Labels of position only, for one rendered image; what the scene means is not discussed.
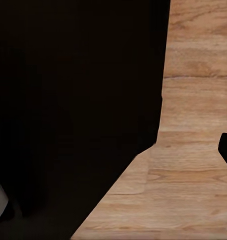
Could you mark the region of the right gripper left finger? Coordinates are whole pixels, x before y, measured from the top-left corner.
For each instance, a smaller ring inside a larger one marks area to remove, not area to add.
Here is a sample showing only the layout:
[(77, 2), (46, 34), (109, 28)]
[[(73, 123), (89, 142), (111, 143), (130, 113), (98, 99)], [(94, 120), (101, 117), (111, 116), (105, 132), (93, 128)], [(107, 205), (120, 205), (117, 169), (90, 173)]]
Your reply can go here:
[(15, 133), (0, 136), (0, 182), (18, 153), (19, 144)]

